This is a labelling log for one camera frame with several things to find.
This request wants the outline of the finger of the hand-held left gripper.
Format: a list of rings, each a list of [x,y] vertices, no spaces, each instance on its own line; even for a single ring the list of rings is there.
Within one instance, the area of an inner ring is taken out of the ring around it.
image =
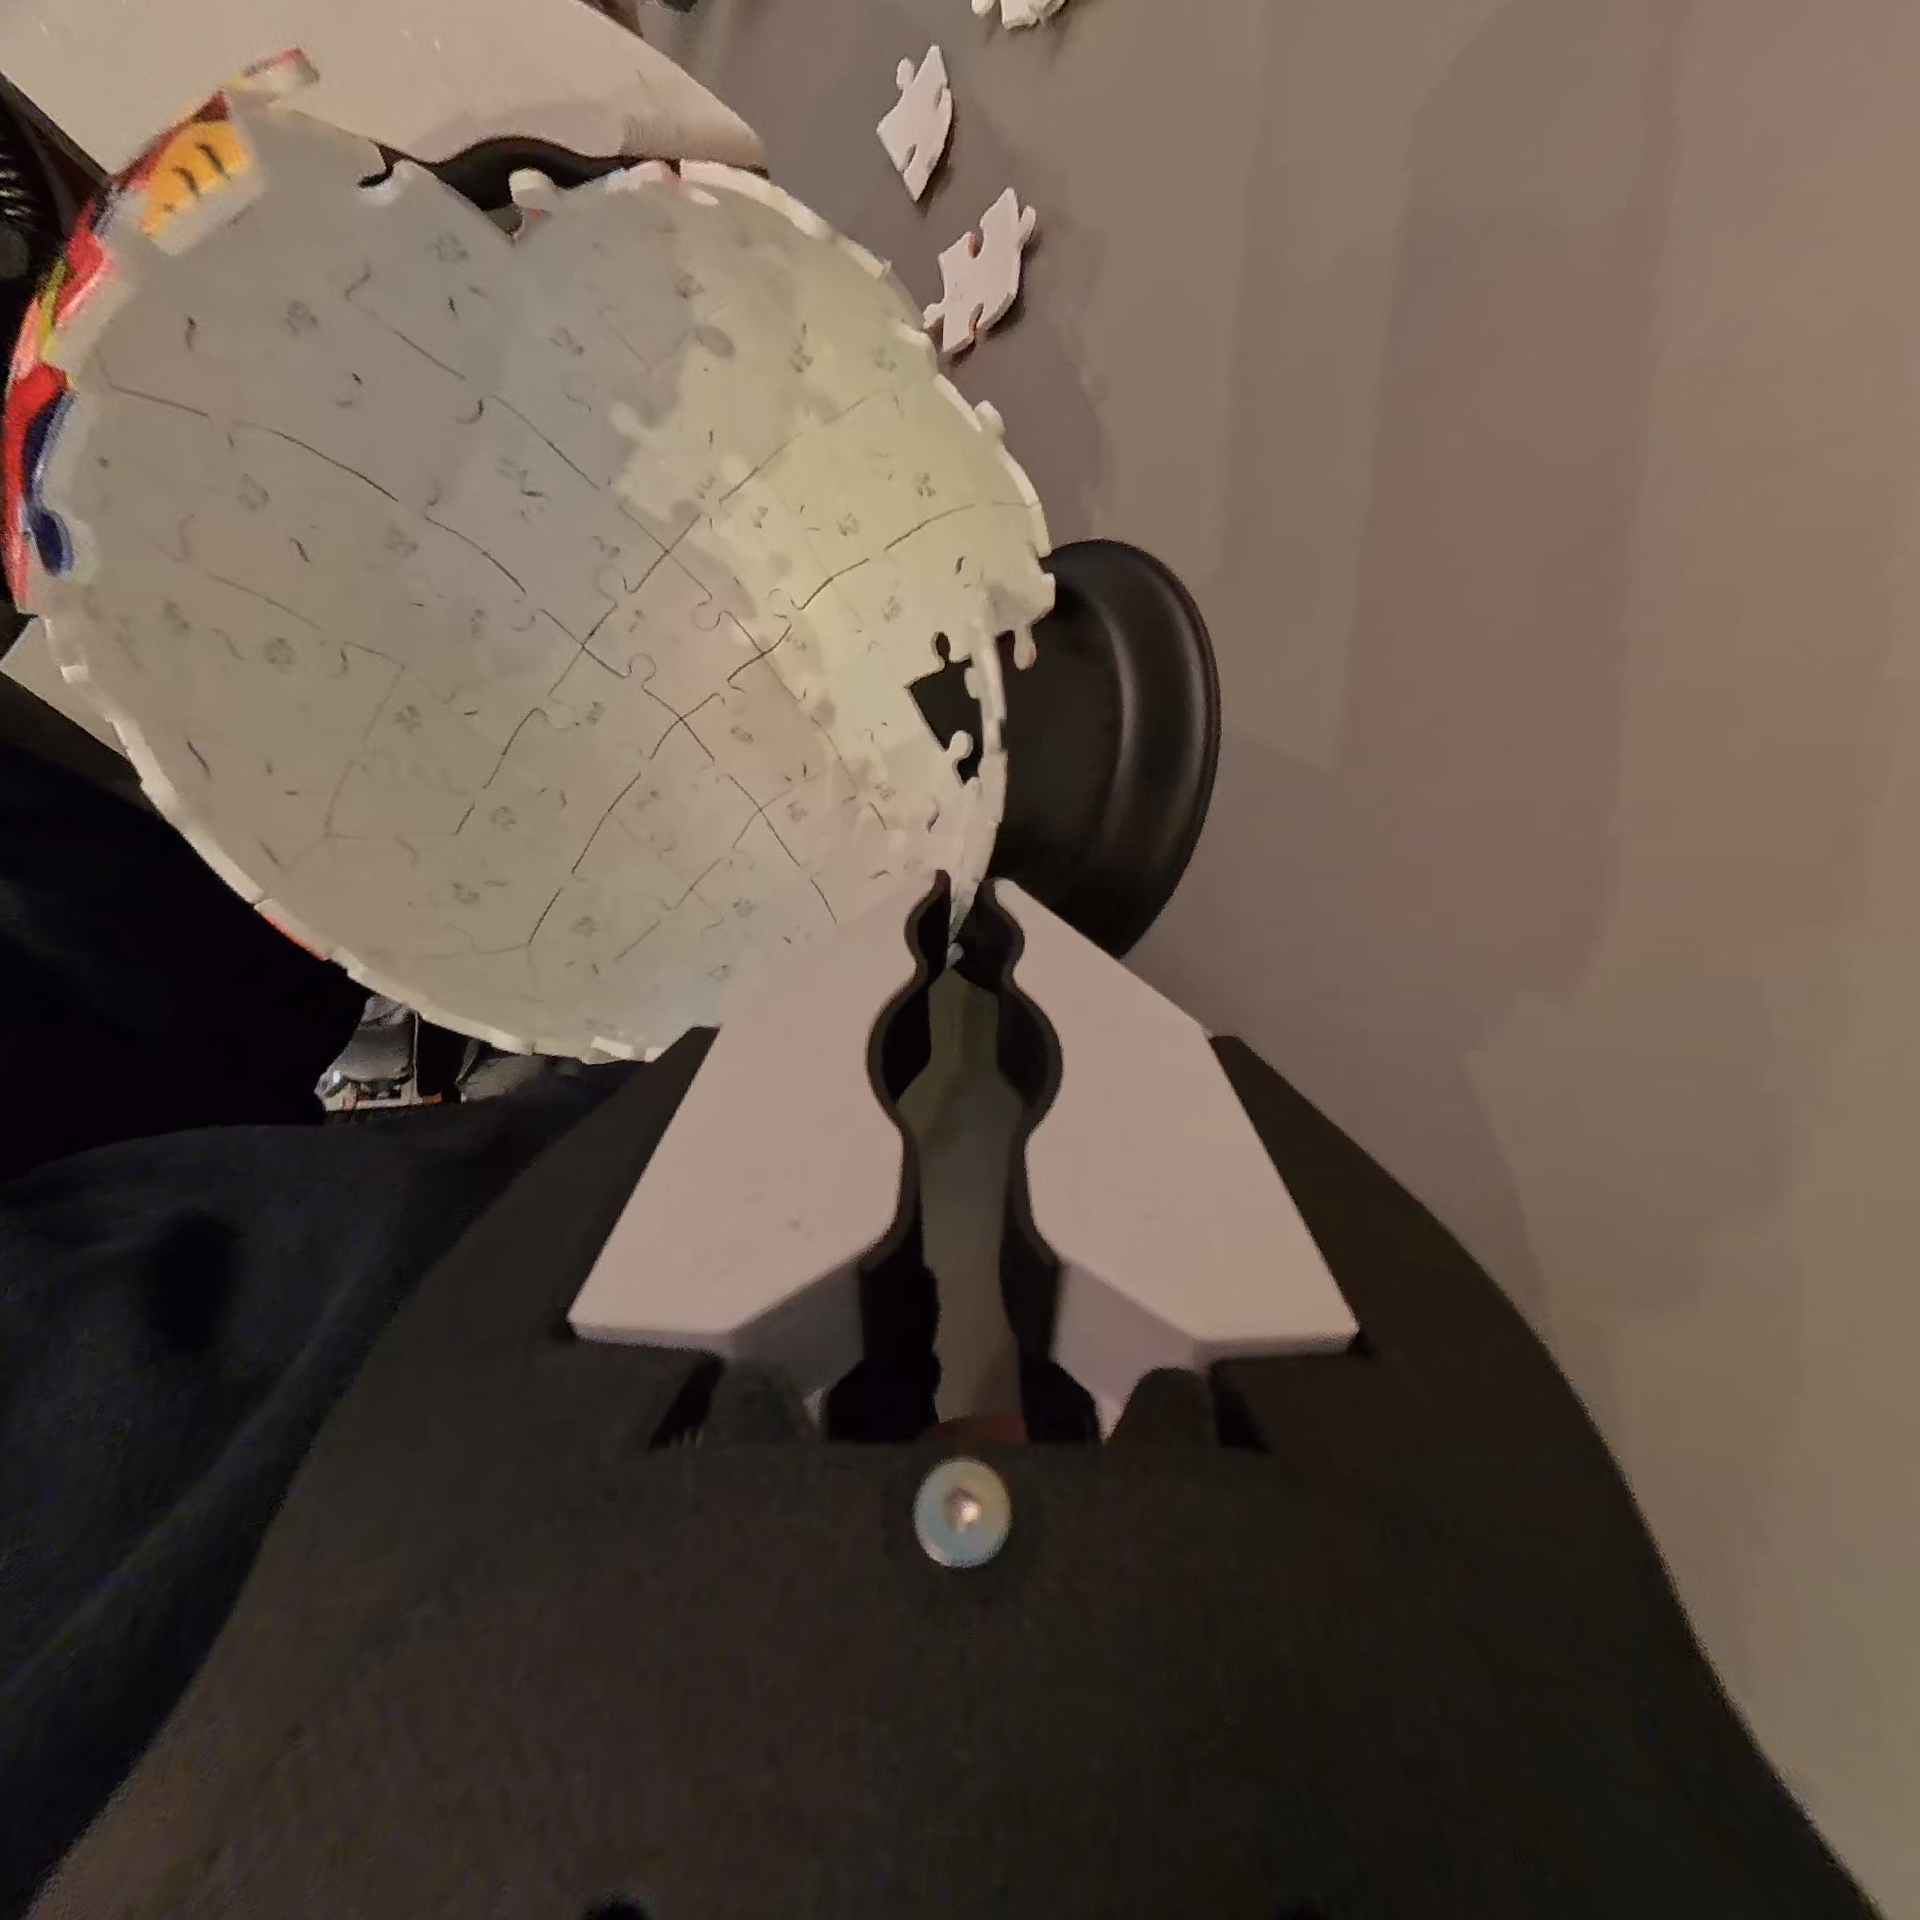
[[[5,3],[4,92],[82,181],[218,95],[284,91],[419,162],[522,138],[763,174],[758,135],[633,27],[574,3]]]

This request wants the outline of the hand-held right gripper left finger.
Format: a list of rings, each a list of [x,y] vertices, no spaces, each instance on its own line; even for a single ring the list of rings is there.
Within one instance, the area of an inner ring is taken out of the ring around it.
[[[948,877],[888,881],[732,996],[567,1310],[578,1340],[744,1364],[804,1399],[862,1362],[862,1277],[918,1213],[885,1038],[924,1010],[948,933]]]

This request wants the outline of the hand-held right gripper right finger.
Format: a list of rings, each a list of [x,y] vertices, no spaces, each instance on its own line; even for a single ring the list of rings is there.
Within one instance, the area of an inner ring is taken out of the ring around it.
[[[1331,1359],[1353,1308],[1211,1034],[1010,881],[976,904],[1020,1096],[1000,1278],[1031,1436],[1099,1436],[1140,1385]]]

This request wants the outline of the colourful puzzle ball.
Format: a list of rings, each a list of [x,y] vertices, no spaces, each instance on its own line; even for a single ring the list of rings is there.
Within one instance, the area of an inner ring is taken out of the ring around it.
[[[645,1059],[1003,814],[1043,508],[891,271],[711,159],[513,226],[286,53],[88,207],[12,351],[4,553],[145,799],[483,1045]]]

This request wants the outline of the black round ball stand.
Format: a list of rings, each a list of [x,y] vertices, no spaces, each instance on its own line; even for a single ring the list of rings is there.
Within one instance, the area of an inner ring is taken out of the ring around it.
[[[1005,799],[987,873],[1123,958],[1207,818],[1218,662],[1187,587],[1143,548],[1072,540],[1041,569],[1054,603],[1029,633],[1033,661],[1001,666]]]

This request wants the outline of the person's dark jacket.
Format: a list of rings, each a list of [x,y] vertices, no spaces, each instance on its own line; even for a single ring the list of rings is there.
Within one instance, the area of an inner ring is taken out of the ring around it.
[[[372,1345],[594,1115],[699,1060],[327,1122],[366,1004],[4,694],[1,1873],[24,1917],[224,1633]]]

